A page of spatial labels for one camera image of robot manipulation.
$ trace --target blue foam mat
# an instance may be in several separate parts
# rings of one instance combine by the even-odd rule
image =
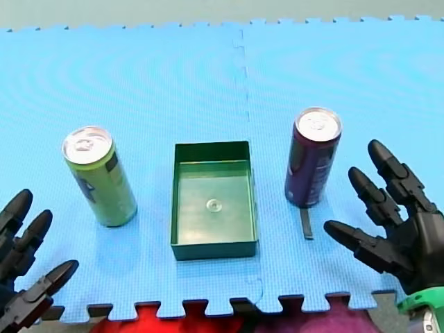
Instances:
[[[329,293],[349,293],[350,307],[367,308],[375,306],[372,292],[400,292],[394,278],[353,259],[322,224],[338,219],[382,232],[347,180],[357,165],[382,185],[366,154],[374,137],[443,203],[436,143],[444,139],[444,23],[363,20],[0,33],[0,204],[28,187],[30,214],[49,208],[55,216],[17,288],[78,259],[78,272],[55,297],[70,323],[87,320],[87,305],[104,303],[113,304],[111,319],[124,320],[136,317],[139,302],[161,302],[158,316],[174,317],[184,315],[183,300],[208,300],[206,314],[224,315],[232,313],[231,298],[276,312],[278,297],[302,295],[305,311],[320,311]],[[344,134],[324,200],[311,211],[315,240],[305,241],[283,181],[291,123],[310,105],[336,110]],[[139,214],[123,228],[94,221],[62,160],[64,136],[85,124],[113,134],[133,184]],[[173,145],[245,138],[258,255],[177,263],[169,246]]]

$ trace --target can label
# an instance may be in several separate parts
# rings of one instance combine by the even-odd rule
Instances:
[[[87,147],[78,145],[79,141],[88,141]],[[116,227],[131,220],[137,204],[111,137],[99,128],[80,129],[65,140],[64,153],[99,223]]]
[[[319,200],[319,196],[324,190],[327,183],[330,169],[333,165],[335,147],[327,147],[318,151],[318,163],[314,170],[313,178],[311,181],[311,188],[307,198],[307,204],[313,205]]]
[[[330,174],[342,125],[325,108],[304,110],[293,124],[285,195],[294,205],[316,204]]]

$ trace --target green plastic box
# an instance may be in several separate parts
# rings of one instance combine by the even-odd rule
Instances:
[[[176,144],[171,220],[176,259],[252,257],[256,243],[248,142]]]

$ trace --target red fabric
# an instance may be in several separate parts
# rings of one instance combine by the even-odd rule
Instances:
[[[103,320],[90,333],[237,333],[243,323],[237,316],[208,318],[202,305],[187,305],[187,316],[164,320],[156,317],[156,307],[140,307],[136,321]]]

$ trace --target small round object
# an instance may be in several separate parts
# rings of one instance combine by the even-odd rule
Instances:
[[[211,213],[217,213],[222,210],[222,203],[217,199],[210,199],[207,201],[207,209]]]
[[[62,151],[75,164],[90,164],[104,158],[112,146],[111,135],[96,126],[75,130],[63,141]]]
[[[315,142],[326,142],[341,134],[341,121],[336,113],[325,108],[308,108],[295,122],[299,133]]]

